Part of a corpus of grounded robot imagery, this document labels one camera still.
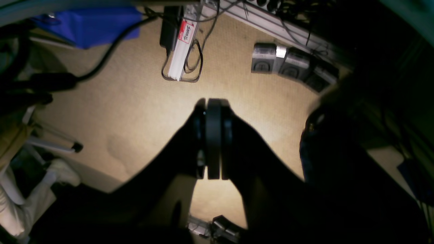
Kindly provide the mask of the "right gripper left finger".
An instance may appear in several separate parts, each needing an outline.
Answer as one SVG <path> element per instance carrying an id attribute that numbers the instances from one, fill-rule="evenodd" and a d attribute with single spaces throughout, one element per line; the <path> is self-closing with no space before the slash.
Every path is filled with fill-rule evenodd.
<path id="1" fill-rule="evenodd" d="M 111 193 L 81 184 L 61 189 L 59 199 L 31 232 L 32 244 L 136 244 L 153 238 L 191 240 L 186 224 L 194 187 L 213 173 L 218 159 L 208 145 L 208 110 L 201 98 L 157 156 Z"/>

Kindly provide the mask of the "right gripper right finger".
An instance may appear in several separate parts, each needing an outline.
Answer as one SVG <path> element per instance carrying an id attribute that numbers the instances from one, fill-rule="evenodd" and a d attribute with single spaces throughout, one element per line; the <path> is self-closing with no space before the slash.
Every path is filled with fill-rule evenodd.
<path id="1" fill-rule="evenodd" d="M 331 106 L 308 117 L 300 139 L 304 179 L 235 115 L 226 169 L 252 244 L 426 244 L 416 201 L 360 145 L 361 126 Z"/>

